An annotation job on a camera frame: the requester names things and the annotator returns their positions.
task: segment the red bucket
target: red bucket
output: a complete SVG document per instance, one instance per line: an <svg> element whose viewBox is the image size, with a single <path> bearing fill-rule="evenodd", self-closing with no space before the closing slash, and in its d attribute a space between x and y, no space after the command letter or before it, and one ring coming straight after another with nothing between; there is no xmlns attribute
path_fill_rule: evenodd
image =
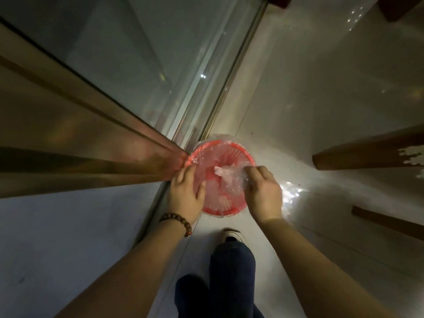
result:
<svg viewBox="0 0 424 318"><path fill-rule="evenodd" d="M194 191L202 181L206 181L206 197L203 212L216 216L229 216L239 213L246 207L244 192L228 192L223 187L222 178L215 174L215 167L255 165L247 150L230 140L212 140L199 144L188 157L185 166L197 164Z"/></svg>

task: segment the forearm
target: forearm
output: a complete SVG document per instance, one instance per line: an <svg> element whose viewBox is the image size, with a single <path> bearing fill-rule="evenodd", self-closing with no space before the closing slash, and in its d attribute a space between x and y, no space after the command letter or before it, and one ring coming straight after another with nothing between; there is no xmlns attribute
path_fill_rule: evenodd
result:
<svg viewBox="0 0 424 318"><path fill-rule="evenodd" d="M309 318L394 317L284 219L260 225Z"/></svg>
<svg viewBox="0 0 424 318"><path fill-rule="evenodd" d="M167 263L184 234L185 228L178 221L161 222L56 318L146 317Z"/></svg>

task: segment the tile floor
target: tile floor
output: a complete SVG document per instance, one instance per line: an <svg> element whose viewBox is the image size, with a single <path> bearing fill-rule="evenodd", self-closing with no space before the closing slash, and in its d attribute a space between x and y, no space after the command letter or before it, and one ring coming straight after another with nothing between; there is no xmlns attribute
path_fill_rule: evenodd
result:
<svg viewBox="0 0 424 318"><path fill-rule="evenodd" d="M375 0L326 0L310 9L307 1L293 0L288 10L268 6L211 134L236 136L284 189L290 189L288 182L302 188L284 203L284 217L400 317L422 317L424 242L350 214L357 204L424 224L418 171L321 172L311 155L424 122L424 93L417 86L424 82L424 25L416 20L423 7L389 25L371 7ZM305 317L247 209L228 218L202 214L168 267L150 317L177 317L175 282L186 273L208 279L209 255L224 227L244 233L262 259L255 303L264 316Z"/></svg>

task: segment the bracelet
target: bracelet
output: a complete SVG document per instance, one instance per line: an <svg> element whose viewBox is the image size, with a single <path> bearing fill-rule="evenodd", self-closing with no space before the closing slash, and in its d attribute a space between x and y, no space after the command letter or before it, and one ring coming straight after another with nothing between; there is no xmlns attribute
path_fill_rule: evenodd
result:
<svg viewBox="0 0 424 318"><path fill-rule="evenodd" d="M190 223L187 222L187 220L184 219L181 215L177 213L164 213L160 218L159 222L165 221L167 219L177 220L178 222L181 222L182 225L184 225L184 228L186 228L186 234L184 235L184 237L188 237L192 234Z"/></svg>

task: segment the pant leg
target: pant leg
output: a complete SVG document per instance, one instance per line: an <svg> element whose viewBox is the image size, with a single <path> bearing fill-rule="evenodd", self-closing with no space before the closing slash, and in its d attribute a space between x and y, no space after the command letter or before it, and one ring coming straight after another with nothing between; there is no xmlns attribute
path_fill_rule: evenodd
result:
<svg viewBox="0 0 424 318"><path fill-rule="evenodd" d="M216 247L209 264L211 318L262 318L253 304L255 269L255 257L244 243Z"/></svg>
<svg viewBox="0 0 424 318"><path fill-rule="evenodd" d="M194 274L178 279L174 303L178 318L209 317L209 289L204 280Z"/></svg>

